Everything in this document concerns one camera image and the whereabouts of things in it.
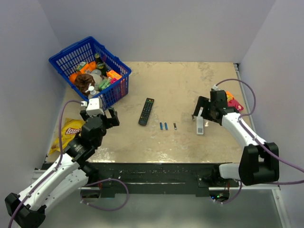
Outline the white air conditioner remote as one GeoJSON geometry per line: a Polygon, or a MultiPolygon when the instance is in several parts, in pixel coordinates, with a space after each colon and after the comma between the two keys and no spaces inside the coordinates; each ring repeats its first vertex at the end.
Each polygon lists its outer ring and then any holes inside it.
{"type": "Polygon", "coordinates": [[[196,117],[196,132],[197,135],[203,135],[204,134],[204,119],[201,116],[203,112],[203,107],[200,108],[199,113],[196,117]]]}

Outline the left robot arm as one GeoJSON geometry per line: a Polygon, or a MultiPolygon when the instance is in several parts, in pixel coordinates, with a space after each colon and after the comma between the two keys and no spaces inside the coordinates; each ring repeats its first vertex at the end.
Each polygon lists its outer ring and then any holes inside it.
{"type": "Polygon", "coordinates": [[[10,222],[16,222],[22,228],[37,228],[46,212],[73,190],[85,184],[97,184],[98,170],[88,159],[101,146],[106,130],[119,125],[115,109],[110,107],[108,111],[109,118],[99,108],[80,112],[85,123],[61,150],[58,159],[29,187],[5,198],[10,222]]]}

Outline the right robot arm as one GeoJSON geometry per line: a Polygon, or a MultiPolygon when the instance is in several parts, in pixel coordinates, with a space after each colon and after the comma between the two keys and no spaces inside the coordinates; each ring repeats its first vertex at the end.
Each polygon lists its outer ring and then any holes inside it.
{"type": "Polygon", "coordinates": [[[210,98],[199,96],[192,118],[218,123],[243,149],[239,163],[223,163],[212,174],[214,185],[221,187],[229,179],[242,181],[246,186],[278,181],[279,161],[267,153],[279,155],[278,146],[259,137],[242,119],[239,111],[229,106],[224,90],[210,91],[210,98]]]}

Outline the black TV remote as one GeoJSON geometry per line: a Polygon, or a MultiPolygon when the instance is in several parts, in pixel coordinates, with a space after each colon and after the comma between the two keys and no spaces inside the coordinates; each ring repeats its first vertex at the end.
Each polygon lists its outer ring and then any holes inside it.
{"type": "Polygon", "coordinates": [[[150,117],[150,113],[152,110],[154,104],[154,99],[152,98],[146,98],[146,101],[144,103],[138,124],[140,126],[146,126],[150,117]]]}

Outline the pink orange snack box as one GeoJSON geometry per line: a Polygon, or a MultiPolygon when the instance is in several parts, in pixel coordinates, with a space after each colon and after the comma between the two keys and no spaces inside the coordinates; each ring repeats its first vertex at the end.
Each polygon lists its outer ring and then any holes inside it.
{"type": "Polygon", "coordinates": [[[235,97],[229,91],[226,91],[226,95],[227,95],[227,103],[229,107],[234,107],[239,112],[244,110],[244,107],[235,99],[235,97]]]}

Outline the yellow Lays chips bag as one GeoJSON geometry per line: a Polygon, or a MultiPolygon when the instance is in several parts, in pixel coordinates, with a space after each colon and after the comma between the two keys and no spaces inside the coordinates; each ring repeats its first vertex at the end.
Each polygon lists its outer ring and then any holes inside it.
{"type": "MultiPolygon", "coordinates": [[[[75,135],[81,131],[81,127],[84,123],[85,121],[83,120],[65,118],[64,126],[61,128],[61,140],[63,148],[65,148],[67,144],[75,137],[75,135]]],[[[54,138],[48,154],[51,155],[54,152],[59,151],[59,137],[57,132],[57,136],[54,138]]]]}

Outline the white pump bottle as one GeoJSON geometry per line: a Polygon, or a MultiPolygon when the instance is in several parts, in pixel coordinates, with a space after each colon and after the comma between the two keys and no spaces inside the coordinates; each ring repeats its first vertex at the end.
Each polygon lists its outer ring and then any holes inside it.
{"type": "Polygon", "coordinates": [[[98,90],[95,89],[95,86],[93,86],[92,84],[89,84],[88,89],[85,92],[88,93],[88,99],[91,99],[100,93],[98,90]]]}

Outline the green sponge pack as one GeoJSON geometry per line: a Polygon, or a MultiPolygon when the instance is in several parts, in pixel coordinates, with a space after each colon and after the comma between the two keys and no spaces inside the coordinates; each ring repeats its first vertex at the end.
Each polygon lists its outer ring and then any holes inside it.
{"type": "Polygon", "coordinates": [[[98,86],[99,91],[102,91],[106,88],[108,88],[111,85],[110,79],[104,79],[98,86]]]}

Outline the brown crumpled bag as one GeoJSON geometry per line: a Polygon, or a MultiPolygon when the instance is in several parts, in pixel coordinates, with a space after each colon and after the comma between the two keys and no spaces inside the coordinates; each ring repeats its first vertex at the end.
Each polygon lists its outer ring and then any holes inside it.
{"type": "Polygon", "coordinates": [[[95,86],[95,80],[90,74],[81,74],[75,78],[74,85],[84,95],[88,95],[87,92],[89,86],[95,86]]]}

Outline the orange pink box in basket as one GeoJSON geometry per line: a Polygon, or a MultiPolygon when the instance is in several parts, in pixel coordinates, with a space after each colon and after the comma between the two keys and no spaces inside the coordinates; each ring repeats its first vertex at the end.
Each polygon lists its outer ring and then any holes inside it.
{"type": "Polygon", "coordinates": [[[110,81],[110,84],[114,84],[116,81],[120,80],[122,76],[114,70],[106,72],[107,78],[110,81]]]}

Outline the orange fruit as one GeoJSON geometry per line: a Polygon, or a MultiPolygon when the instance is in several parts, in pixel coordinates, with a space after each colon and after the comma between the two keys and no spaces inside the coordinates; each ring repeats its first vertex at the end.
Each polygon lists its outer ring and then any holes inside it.
{"type": "Polygon", "coordinates": [[[75,80],[77,78],[78,74],[77,73],[72,73],[70,76],[69,76],[69,80],[72,84],[75,83],[75,80]]]}

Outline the tin can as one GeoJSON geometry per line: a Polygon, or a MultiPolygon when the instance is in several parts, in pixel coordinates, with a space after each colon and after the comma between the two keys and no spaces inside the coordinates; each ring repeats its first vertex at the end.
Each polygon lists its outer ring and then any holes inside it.
{"type": "Polygon", "coordinates": [[[92,74],[96,74],[98,76],[102,76],[102,72],[99,69],[95,69],[91,72],[92,74]]]}

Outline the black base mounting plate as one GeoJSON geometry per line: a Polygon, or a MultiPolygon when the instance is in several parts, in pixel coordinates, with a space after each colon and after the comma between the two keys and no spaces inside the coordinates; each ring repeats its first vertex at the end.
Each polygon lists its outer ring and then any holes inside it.
{"type": "Polygon", "coordinates": [[[88,182],[111,179],[98,184],[102,198],[116,194],[179,194],[208,197],[226,186],[238,187],[232,179],[219,175],[217,163],[97,163],[86,162],[88,182]]]}

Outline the orange juice carton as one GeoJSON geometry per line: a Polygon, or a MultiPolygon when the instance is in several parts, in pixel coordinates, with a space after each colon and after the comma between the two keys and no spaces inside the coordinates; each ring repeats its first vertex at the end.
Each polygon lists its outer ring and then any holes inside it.
{"type": "Polygon", "coordinates": [[[76,67],[76,72],[78,74],[89,74],[89,73],[91,73],[95,69],[96,69],[96,67],[95,67],[95,61],[90,62],[90,63],[82,61],[76,67]]]}

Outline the green glass bottle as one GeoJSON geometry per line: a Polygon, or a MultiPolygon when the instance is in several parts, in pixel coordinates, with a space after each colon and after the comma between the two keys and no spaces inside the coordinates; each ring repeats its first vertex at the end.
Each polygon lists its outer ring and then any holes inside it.
{"type": "Polygon", "coordinates": [[[99,53],[95,53],[95,67],[101,71],[102,76],[106,76],[107,67],[99,53]]]}

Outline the blue plastic basket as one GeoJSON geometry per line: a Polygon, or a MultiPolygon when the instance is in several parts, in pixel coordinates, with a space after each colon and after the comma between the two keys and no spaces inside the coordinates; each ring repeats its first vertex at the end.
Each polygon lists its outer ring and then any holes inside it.
{"type": "Polygon", "coordinates": [[[83,100],[100,98],[103,110],[128,94],[131,69],[93,37],[66,47],[49,62],[83,100]]]}

